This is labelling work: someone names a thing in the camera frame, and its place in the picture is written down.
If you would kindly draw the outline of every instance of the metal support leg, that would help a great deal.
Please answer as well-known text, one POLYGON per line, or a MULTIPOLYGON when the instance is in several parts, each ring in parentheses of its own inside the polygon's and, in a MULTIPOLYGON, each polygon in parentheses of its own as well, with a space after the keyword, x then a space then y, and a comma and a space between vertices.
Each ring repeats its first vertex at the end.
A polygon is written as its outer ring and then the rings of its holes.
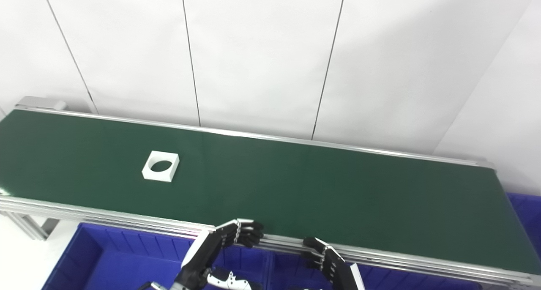
POLYGON ((43 223, 43 226, 39 226, 29 215, 13 212, 2 212, 2 214, 11 219, 33 240, 46 240, 59 221, 58 219, 49 218, 43 223))

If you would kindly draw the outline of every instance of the metal rail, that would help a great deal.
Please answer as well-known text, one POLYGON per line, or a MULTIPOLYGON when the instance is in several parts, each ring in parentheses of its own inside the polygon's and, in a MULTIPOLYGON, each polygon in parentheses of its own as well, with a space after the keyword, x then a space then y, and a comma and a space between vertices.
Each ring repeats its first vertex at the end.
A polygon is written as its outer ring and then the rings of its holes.
MULTIPOLYGON (((96 223, 106 226, 127 228, 144 232, 153 232, 182 238, 195 238, 201 230, 212 230, 208 224, 191 223, 163 219, 131 213, 121 213, 102 209, 62 205, 60 203, 30 200, 13 196, 0 196, 2 211, 25 215, 40 215, 53 219, 67 219, 79 222, 96 223)), ((402 253, 333 244, 336 250, 352 263, 373 265, 388 269, 396 269, 413 273, 438 275, 449 278, 470 280, 480 284, 504 286, 519 290, 529 288, 541 289, 541 276, 500 268, 471 265, 419 257, 402 253)), ((260 247, 278 252, 300 253, 306 250, 302 240, 278 235, 265 235, 260 247)))

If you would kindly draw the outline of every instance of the circular hole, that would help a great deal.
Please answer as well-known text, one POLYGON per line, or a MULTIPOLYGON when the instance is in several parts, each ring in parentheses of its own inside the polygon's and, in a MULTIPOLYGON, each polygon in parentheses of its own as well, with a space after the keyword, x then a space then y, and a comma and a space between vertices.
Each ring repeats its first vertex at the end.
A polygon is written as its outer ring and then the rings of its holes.
POLYGON ((171 166, 171 164, 172 163, 170 161, 162 160, 162 161, 158 161, 158 162, 154 163, 152 165, 152 167, 150 167, 150 169, 152 171, 165 171, 166 169, 168 169, 171 166))

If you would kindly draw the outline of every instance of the white wall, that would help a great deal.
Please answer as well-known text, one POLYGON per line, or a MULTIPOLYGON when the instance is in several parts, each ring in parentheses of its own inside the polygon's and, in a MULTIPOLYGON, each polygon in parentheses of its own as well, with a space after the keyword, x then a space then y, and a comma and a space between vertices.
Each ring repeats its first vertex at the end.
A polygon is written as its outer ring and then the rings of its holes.
POLYGON ((539 194, 531 1, 0 0, 0 107, 485 157, 539 194))
POLYGON ((541 0, 533 0, 436 155, 495 163, 507 190, 541 194, 541 0))
POLYGON ((198 125, 182 0, 49 0, 99 113, 198 125))
POLYGON ((201 124, 311 138, 341 0, 184 0, 201 124))
POLYGON ((0 107, 9 113, 23 96, 93 111, 46 0, 0 0, 0 107))
POLYGON ((345 0, 314 139, 432 153, 531 0, 345 0))

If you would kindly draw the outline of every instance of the robotic hand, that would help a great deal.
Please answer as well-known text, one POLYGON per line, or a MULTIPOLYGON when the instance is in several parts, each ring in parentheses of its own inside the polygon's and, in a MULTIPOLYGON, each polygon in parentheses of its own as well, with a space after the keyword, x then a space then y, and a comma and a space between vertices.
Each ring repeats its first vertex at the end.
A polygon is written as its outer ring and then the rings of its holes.
POLYGON ((303 244, 317 252, 301 253, 309 260, 307 267, 319 269, 333 284, 333 290, 365 290, 357 264, 346 264, 332 246, 318 238, 305 238, 303 244))
MULTIPOLYGON (((201 290, 207 283, 228 290, 262 290, 261 285, 247 280, 237 280, 232 271, 212 268, 222 248, 241 243, 251 248, 263 238, 263 225, 250 219, 233 219, 215 230, 202 231, 191 244, 181 270, 170 290, 201 290)), ((167 290, 156 282, 147 282, 143 289, 167 290)))

